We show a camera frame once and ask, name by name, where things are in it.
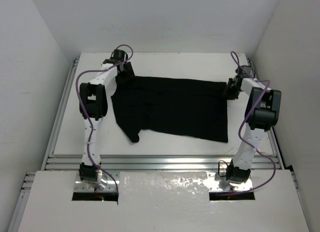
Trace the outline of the black t-shirt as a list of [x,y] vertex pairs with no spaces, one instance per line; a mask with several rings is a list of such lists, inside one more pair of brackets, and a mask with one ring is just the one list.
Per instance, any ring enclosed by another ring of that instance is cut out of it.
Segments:
[[226,82],[137,76],[111,97],[115,120],[132,143],[142,130],[227,143]]

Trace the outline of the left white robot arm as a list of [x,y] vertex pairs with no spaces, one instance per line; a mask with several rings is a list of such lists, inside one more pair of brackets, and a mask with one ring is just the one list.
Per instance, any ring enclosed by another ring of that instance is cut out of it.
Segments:
[[79,166],[80,180],[90,184],[99,182],[99,172],[112,177],[101,168],[101,156],[96,149],[99,128],[108,112],[106,87],[114,79],[126,82],[135,77],[130,59],[133,50],[121,44],[105,59],[100,70],[85,70],[75,80],[79,111],[84,121],[84,152]]

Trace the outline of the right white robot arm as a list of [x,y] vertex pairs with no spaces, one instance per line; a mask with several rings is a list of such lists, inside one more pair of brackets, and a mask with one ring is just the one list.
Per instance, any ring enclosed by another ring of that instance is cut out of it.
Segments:
[[239,66],[235,77],[230,78],[222,97],[236,100],[241,92],[249,98],[238,135],[240,147],[226,168],[226,180],[234,184],[247,182],[251,174],[252,160],[263,137],[274,127],[280,115],[282,92],[252,77],[249,66]]

